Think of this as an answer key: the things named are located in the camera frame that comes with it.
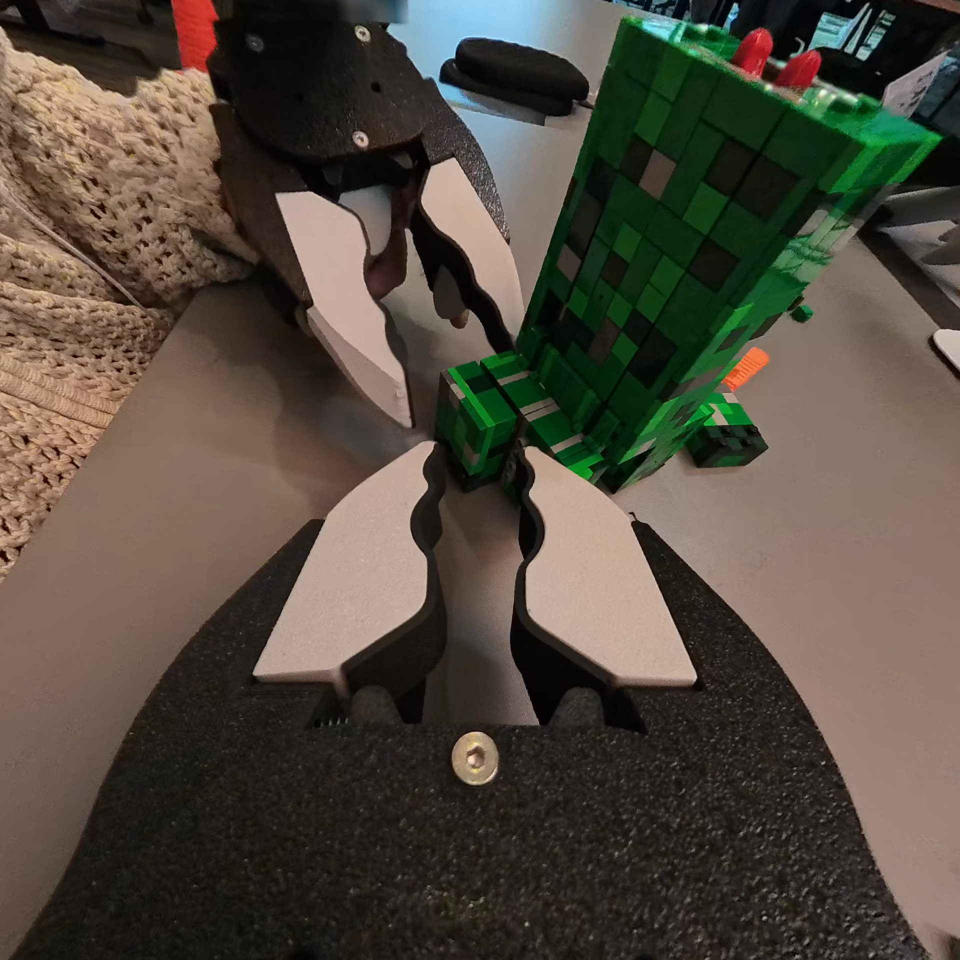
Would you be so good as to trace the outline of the person's left forearm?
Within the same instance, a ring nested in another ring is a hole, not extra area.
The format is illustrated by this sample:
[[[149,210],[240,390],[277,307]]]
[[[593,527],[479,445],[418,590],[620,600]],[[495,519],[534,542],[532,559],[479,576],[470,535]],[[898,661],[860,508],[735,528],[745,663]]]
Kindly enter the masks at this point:
[[[2,282],[182,309],[258,255],[222,203],[210,78],[161,71],[132,95],[2,33]]]

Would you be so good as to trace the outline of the green lego creeper figure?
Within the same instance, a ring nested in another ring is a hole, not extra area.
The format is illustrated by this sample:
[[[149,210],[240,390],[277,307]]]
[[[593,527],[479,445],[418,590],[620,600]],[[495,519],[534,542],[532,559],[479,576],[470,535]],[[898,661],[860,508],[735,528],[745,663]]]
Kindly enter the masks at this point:
[[[707,416],[785,314],[941,135],[727,30],[621,20],[517,338],[538,447],[613,494]]]

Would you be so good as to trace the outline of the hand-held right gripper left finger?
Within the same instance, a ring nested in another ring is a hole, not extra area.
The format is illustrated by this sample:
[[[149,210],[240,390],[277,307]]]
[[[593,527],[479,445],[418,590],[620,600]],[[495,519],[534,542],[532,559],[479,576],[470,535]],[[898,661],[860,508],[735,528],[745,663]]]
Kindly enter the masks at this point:
[[[330,685],[346,704],[367,687],[422,711],[447,646],[435,547],[446,455],[423,441],[344,496],[318,530],[253,678]]]

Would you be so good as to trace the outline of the orange lego brick separator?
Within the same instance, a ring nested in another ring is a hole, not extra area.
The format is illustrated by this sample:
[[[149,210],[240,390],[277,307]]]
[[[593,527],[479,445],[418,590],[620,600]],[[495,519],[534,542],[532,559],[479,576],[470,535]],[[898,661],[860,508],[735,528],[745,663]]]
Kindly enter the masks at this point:
[[[724,377],[725,388],[737,391],[762,371],[769,362],[770,357],[765,350],[757,346],[750,348]]]

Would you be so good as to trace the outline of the orange traffic cone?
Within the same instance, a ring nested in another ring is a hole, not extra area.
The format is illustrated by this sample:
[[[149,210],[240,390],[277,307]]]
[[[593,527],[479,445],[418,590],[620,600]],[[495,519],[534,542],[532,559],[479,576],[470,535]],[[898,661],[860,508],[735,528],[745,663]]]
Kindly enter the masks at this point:
[[[214,3],[173,0],[171,5],[181,68],[208,73],[208,59],[216,46]]]

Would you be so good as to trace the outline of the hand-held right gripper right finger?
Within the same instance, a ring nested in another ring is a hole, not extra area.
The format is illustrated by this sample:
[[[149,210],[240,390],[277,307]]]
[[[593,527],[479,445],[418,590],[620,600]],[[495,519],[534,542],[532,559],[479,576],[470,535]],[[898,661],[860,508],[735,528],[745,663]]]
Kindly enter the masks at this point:
[[[587,689],[603,711],[698,675],[630,517],[543,450],[517,454],[511,656],[535,711]]]

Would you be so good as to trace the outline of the black oval pad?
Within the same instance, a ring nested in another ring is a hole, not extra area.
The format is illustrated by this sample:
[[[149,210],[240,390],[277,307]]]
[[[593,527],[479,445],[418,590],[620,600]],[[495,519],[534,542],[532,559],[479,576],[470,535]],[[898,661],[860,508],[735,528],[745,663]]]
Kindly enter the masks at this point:
[[[441,82],[546,116],[569,116],[586,102],[588,78],[570,61],[499,39],[462,39],[439,68]]]

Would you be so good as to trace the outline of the person's left hand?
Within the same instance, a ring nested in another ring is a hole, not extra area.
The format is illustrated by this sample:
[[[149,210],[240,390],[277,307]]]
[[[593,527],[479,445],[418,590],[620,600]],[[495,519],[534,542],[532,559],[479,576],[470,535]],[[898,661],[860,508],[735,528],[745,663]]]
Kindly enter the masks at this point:
[[[405,281],[408,264],[406,233],[416,205],[418,187],[410,182],[392,189],[390,195],[390,233],[383,249],[366,258],[365,280],[371,297],[381,302]]]

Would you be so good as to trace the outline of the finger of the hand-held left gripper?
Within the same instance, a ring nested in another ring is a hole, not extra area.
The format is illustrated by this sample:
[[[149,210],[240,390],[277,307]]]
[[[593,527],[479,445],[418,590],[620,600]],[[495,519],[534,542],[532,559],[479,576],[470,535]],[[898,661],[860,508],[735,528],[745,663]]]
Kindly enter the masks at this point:
[[[369,236],[353,209],[308,190],[275,195],[309,295],[309,329],[357,392],[404,429],[414,427],[406,366],[392,321],[370,292]]]
[[[438,317],[471,313],[495,353],[512,350],[524,314],[515,259],[456,158],[425,173],[410,229]]]

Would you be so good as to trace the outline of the green lego foot block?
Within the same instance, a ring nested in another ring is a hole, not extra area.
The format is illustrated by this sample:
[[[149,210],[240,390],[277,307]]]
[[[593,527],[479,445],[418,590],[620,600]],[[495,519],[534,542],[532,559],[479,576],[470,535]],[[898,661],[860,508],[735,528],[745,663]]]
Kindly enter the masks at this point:
[[[732,393],[715,393],[702,409],[705,419],[683,444],[697,468],[746,466],[769,449],[759,427]]]
[[[470,361],[438,379],[435,439],[466,494],[498,481],[513,446],[519,414],[486,366]]]

